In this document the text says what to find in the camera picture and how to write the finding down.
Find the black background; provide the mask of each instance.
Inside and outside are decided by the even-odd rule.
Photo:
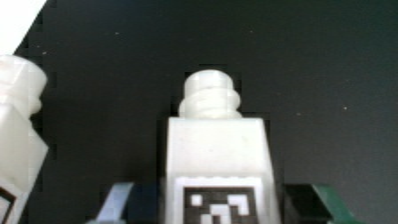
[[[396,1],[49,0],[17,55],[49,77],[21,223],[83,223],[111,183],[156,181],[159,124],[207,67],[270,118],[279,182],[330,184],[357,218],[396,223]]]

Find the green plastic part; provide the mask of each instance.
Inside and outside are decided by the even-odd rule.
[[[353,217],[332,187],[314,184],[312,188],[332,215],[332,222],[328,224],[364,224]]]

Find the rounded tip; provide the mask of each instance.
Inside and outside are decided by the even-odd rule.
[[[184,82],[179,117],[204,119],[239,118],[238,106],[239,95],[232,89],[232,80],[227,74],[218,70],[195,72]]]
[[[46,75],[39,66],[14,55],[0,55],[0,99],[12,103],[24,117],[40,108],[39,95],[46,85]]]
[[[211,88],[232,89],[232,80],[227,74],[213,69],[195,72],[184,82],[184,97],[199,90]]]

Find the white plastic structure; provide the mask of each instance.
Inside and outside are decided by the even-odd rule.
[[[0,55],[14,54],[46,0],[0,0]]]
[[[0,56],[0,223],[17,223],[48,147],[32,129],[46,75],[23,58]]]
[[[168,119],[165,224],[280,224],[263,120],[238,106],[225,73],[193,73]]]

